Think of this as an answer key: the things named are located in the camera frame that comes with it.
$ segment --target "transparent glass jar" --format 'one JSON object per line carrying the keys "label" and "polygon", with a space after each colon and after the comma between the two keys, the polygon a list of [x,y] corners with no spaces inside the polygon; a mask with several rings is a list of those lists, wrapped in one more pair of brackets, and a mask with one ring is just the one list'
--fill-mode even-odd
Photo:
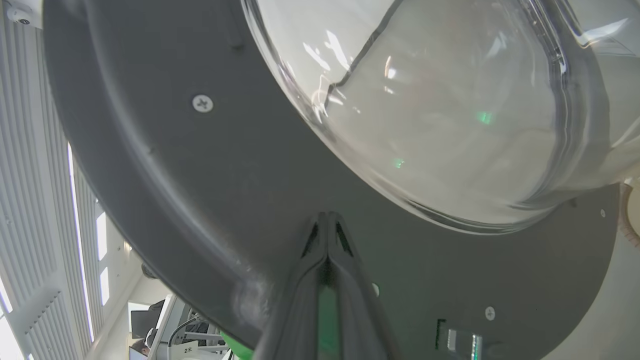
{"label": "transparent glass jar", "polygon": [[244,0],[289,100],[363,180],[475,233],[640,158],[634,0]]}

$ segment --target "black cable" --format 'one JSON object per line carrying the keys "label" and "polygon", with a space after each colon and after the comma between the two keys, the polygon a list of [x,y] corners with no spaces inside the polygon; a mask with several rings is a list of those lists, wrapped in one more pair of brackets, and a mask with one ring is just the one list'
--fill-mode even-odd
{"label": "black cable", "polygon": [[190,318],[189,320],[185,321],[184,323],[182,323],[182,325],[178,326],[177,328],[175,328],[175,330],[171,333],[171,337],[169,338],[169,347],[171,347],[171,344],[173,344],[173,337],[178,333],[178,331],[180,331],[181,328],[191,324],[192,322],[196,321],[197,318]]}

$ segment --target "gray metal surface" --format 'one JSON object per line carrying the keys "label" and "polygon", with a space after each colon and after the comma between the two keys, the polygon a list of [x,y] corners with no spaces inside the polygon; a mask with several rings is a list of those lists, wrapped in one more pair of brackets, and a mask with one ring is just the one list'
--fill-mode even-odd
{"label": "gray metal surface", "polygon": [[[87,1],[87,22],[62,3],[45,3],[47,59],[88,181],[154,272],[247,345],[319,211],[344,217],[406,358],[438,357],[445,318],[481,334],[487,352],[502,343],[505,359],[540,359],[591,305],[611,258],[617,188],[519,233],[455,233],[391,203],[316,138],[238,2]],[[217,18],[226,5],[239,49]],[[194,111],[196,94],[215,109]]]}

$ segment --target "white dome camera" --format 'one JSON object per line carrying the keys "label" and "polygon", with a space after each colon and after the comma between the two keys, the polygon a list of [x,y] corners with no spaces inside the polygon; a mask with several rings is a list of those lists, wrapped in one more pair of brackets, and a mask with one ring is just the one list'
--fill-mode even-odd
{"label": "white dome camera", "polygon": [[8,7],[6,16],[9,20],[42,29],[42,20],[39,14],[34,13],[30,7],[23,6],[22,4],[11,4],[7,1],[5,1],[4,4]]}

